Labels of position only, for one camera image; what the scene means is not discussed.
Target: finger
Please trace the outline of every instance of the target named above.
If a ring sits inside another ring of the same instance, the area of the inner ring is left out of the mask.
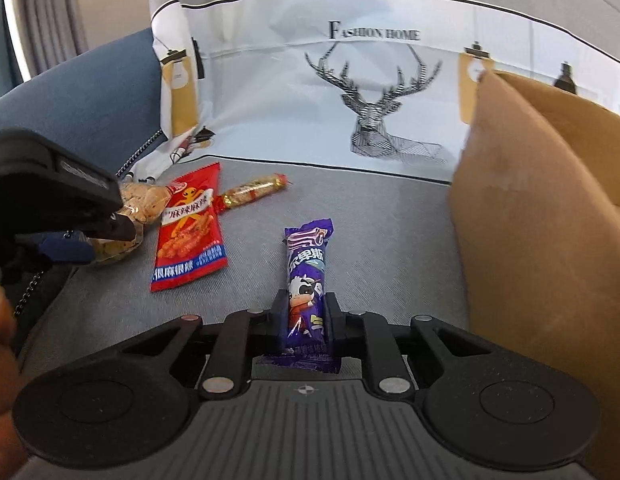
[[[15,333],[16,320],[12,315],[12,307],[5,297],[3,287],[0,286],[0,343],[10,344]]]
[[[11,413],[0,416],[0,480],[8,480],[26,462],[27,453],[21,446]]]
[[[0,344],[0,415],[9,411],[16,400],[23,379],[11,349]]]

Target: red snack package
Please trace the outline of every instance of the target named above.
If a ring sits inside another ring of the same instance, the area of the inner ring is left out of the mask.
[[[191,282],[228,263],[212,206],[221,165],[216,162],[176,179],[159,230],[150,290]]]

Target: purple snack package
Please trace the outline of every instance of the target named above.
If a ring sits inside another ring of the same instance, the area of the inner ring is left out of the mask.
[[[333,231],[329,218],[285,229],[290,310],[283,355],[273,359],[278,365],[331,373],[341,368],[340,359],[327,355],[323,335],[325,247]]]

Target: deer head print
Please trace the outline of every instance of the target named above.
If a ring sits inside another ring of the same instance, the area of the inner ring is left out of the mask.
[[[401,102],[397,100],[398,98],[424,91],[436,78],[442,63],[439,61],[432,75],[427,77],[425,63],[414,52],[414,49],[408,45],[419,66],[417,76],[411,77],[410,83],[406,85],[403,71],[400,67],[397,67],[397,85],[384,88],[381,92],[381,98],[376,102],[369,103],[361,96],[359,86],[349,78],[348,62],[343,66],[338,76],[334,73],[334,69],[328,66],[328,57],[336,46],[337,43],[332,45],[319,58],[319,62],[316,65],[312,63],[307,52],[305,53],[305,59],[317,76],[343,91],[341,94],[343,104],[356,113],[357,124],[351,137],[351,150],[359,153],[359,155],[383,158],[396,158],[401,155],[432,157],[434,152],[438,151],[436,147],[440,148],[440,145],[391,136],[385,129],[383,119],[386,115],[397,111],[401,107]]]

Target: silver screw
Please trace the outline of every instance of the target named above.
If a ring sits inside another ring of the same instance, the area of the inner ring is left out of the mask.
[[[203,381],[203,389],[209,394],[224,394],[234,388],[234,381],[227,377],[210,377]]]
[[[379,381],[379,388],[386,394],[402,394],[410,389],[410,382],[400,377],[386,377]]]

